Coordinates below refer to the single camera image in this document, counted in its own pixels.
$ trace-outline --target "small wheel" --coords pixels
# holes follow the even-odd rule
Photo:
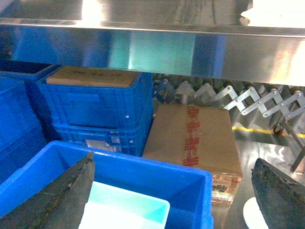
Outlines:
[[[273,127],[273,133],[277,136],[282,136],[284,132],[284,129],[282,129],[280,126],[276,125]]]

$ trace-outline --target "stainless steel panel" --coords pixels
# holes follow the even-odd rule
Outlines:
[[[305,86],[305,30],[239,24],[247,0],[16,0],[0,58]]]

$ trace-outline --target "stacked blue crates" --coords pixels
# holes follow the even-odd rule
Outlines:
[[[127,88],[47,83],[54,73],[37,84],[62,141],[102,141],[117,152],[142,156],[153,116],[151,73],[138,73]]]
[[[24,82],[0,77],[0,183],[45,145]]]
[[[0,76],[20,79],[24,82],[30,105],[41,122],[44,137],[48,142],[59,139],[59,136],[52,127],[50,110],[36,82],[57,68],[59,68],[59,65],[0,61]]]

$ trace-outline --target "white container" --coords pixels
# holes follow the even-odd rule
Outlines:
[[[79,229],[164,229],[170,204],[93,182]]]

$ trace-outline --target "brown cardboard box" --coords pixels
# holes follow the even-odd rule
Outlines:
[[[213,201],[231,204],[243,176],[227,110],[162,104],[143,157],[213,175]]]
[[[47,78],[49,84],[130,87],[137,72],[65,66]]]

